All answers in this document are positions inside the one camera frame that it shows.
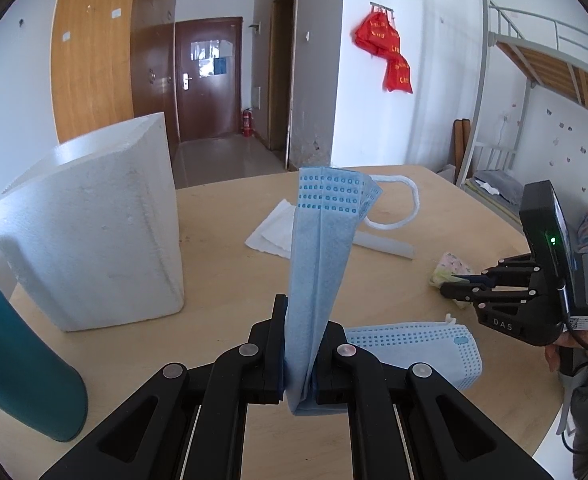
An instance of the qr code label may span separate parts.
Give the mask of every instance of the qr code label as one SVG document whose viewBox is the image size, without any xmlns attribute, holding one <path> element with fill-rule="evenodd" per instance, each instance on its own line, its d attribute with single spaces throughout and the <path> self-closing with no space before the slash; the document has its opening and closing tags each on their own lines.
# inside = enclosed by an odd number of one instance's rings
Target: qr code label
<svg viewBox="0 0 588 480">
<path fill-rule="evenodd" d="M 573 330 L 588 330 L 588 316 L 573 316 L 570 318 Z"/>
</svg>

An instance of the table top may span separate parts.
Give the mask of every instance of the table top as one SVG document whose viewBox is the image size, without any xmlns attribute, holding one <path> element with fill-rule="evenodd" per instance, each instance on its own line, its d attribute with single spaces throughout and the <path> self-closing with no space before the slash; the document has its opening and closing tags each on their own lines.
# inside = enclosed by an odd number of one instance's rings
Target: table top
<svg viewBox="0 0 588 480">
<path fill-rule="evenodd" d="M 332 319 L 351 327 L 441 321 L 451 313 L 474 335 L 484 364 L 481 378 L 464 394 L 533 454 L 562 403 L 561 388 L 548 371 L 542 349 L 479 325 L 471 307 L 459 310 L 428 285 L 445 252 L 480 271 L 499 258 L 527 252 L 525 238 L 425 168 L 361 171 L 404 174 L 418 185 L 417 218 L 384 234 L 413 244 L 415 259 L 355 246 Z M 247 341 L 255 322 L 270 317 L 274 295 L 287 293 L 289 261 L 253 251 L 244 241 L 280 200 L 296 202 L 297 179 L 297 173 L 285 173 L 177 192 L 185 306 L 173 316 L 63 333 L 17 287 L 11 297 L 16 310 L 85 380 L 89 412 L 80 438 L 165 364 L 181 362 L 193 368 L 213 362 Z M 382 187 L 370 218 L 391 223 L 407 216 L 412 209 L 409 189 L 401 184 Z M 0 461 L 14 480 L 38 478 L 77 441 L 54 442 L 0 411 Z M 270 480 L 350 478 L 347 415 L 294 417 L 286 402 L 250 406 L 243 473 Z"/>
</svg>

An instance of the finger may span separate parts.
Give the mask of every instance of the finger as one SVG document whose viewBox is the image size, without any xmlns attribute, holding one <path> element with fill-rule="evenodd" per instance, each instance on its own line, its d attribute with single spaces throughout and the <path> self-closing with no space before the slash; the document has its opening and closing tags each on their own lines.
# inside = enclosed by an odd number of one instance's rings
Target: finger
<svg viewBox="0 0 588 480">
<path fill-rule="evenodd" d="M 563 332 L 556 341 L 554 341 L 556 346 L 564 346 L 565 348 L 581 348 L 581 345 L 578 344 L 576 339 L 572 337 L 572 334 L 569 332 Z"/>
<path fill-rule="evenodd" d="M 550 372 L 555 372 L 560 368 L 561 357 L 558 354 L 558 347 L 556 345 L 545 347 L 545 359 L 548 362 Z"/>
</svg>

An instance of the white elastic ear loop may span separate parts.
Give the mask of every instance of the white elastic ear loop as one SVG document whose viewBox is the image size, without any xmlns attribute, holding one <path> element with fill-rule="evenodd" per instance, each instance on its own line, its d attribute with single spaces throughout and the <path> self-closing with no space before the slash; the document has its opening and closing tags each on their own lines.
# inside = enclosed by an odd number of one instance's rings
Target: white elastic ear loop
<svg viewBox="0 0 588 480">
<path fill-rule="evenodd" d="M 410 216 L 408 216 L 404 220 L 401 220 L 400 222 L 396 222 L 395 224 L 377 224 L 376 222 L 373 222 L 369 218 L 365 217 L 365 225 L 373 229 L 378 229 L 379 231 L 391 231 L 394 229 L 400 229 L 404 225 L 409 224 L 412 220 L 414 220 L 414 218 L 416 218 L 416 215 L 418 215 L 418 210 L 421 207 L 421 202 L 418 198 L 418 187 L 416 186 L 413 180 L 402 175 L 370 175 L 370 177 L 372 177 L 372 180 L 374 182 L 402 182 L 406 186 L 409 186 L 410 189 L 412 189 L 414 210 L 412 211 Z"/>
</svg>

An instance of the white foam box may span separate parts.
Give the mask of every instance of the white foam box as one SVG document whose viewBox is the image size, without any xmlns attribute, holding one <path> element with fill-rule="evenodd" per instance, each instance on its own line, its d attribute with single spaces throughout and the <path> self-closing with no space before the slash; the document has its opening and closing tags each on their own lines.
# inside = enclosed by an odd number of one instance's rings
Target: white foam box
<svg viewBox="0 0 588 480">
<path fill-rule="evenodd" d="M 65 142 L 0 195 L 0 250 L 61 330 L 183 307 L 178 212 L 163 114 Z"/>
</svg>

